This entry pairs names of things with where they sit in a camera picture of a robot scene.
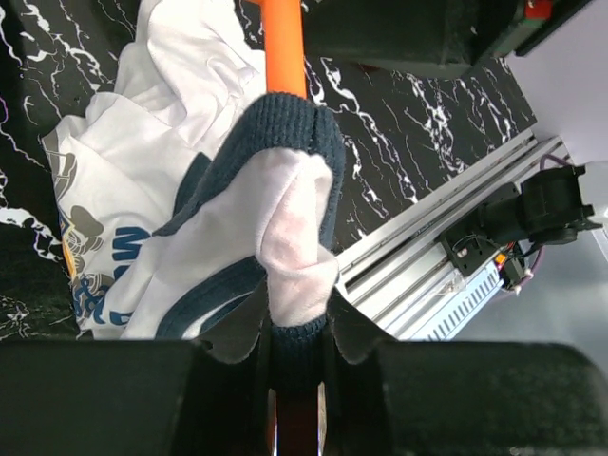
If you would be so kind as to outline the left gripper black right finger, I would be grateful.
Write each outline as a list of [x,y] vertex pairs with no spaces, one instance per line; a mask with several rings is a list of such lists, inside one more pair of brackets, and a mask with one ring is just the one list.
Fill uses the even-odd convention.
[[327,411],[325,455],[416,455],[408,421],[418,346],[400,342],[332,292],[323,335]]

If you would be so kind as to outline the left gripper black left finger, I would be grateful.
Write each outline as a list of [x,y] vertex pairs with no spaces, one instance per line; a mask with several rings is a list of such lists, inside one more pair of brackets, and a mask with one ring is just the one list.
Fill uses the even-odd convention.
[[196,339],[175,430],[177,455],[267,455],[267,283]]

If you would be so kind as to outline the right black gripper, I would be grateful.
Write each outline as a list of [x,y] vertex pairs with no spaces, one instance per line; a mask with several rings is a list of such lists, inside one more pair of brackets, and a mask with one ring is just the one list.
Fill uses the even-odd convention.
[[458,79],[491,58],[525,56],[585,1],[318,1],[303,16],[305,53],[362,67]]

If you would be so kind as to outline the orange hanger with white top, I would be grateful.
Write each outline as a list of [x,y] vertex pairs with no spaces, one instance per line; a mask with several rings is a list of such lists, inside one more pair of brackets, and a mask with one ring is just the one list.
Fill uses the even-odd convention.
[[[271,92],[307,97],[301,7],[298,1],[258,2],[264,29],[266,86]],[[316,395],[275,396],[276,451],[315,455],[318,450]]]

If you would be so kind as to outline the white tank top navy trim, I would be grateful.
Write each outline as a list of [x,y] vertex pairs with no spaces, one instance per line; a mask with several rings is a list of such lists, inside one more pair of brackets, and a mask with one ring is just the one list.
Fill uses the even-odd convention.
[[321,382],[343,138],[266,91],[233,2],[141,2],[114,87],[43,145],[82,332],[193,338],[265,283],[271,387]]

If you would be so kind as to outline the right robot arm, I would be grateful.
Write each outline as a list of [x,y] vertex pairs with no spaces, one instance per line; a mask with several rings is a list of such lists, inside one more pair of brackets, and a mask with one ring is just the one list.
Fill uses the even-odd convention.
[[[322,1],[304,18],[307,52],[418,77],[456,79],[490,58],[522,57],[584,1]],[[525,180],[514,196],[484,202],[440,239],[457,253],[474,240],[499,247],[565,244],[607,221],[607,199],[592,189],[604,162],[564,165]]]

